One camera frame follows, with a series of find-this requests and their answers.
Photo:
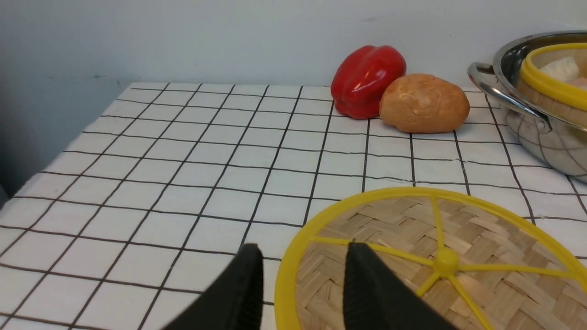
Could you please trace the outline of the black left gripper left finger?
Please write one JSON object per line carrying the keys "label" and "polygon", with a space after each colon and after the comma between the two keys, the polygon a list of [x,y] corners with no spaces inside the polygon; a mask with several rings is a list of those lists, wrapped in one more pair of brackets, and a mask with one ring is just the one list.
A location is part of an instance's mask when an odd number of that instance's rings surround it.
{"label": "black left gripper left finger", "polygon": [[165,330],[259,330],[263,314],[263,255],[243,245],[224,271]]}

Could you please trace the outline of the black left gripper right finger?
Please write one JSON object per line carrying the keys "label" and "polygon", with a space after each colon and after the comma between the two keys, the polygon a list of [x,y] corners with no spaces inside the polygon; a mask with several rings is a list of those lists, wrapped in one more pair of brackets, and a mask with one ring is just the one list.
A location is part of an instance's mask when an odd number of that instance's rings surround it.
{"label": "black left gripper right finger", "polygon": [[351,242],[343,286],[346,330],[454,330],[365,243]]}

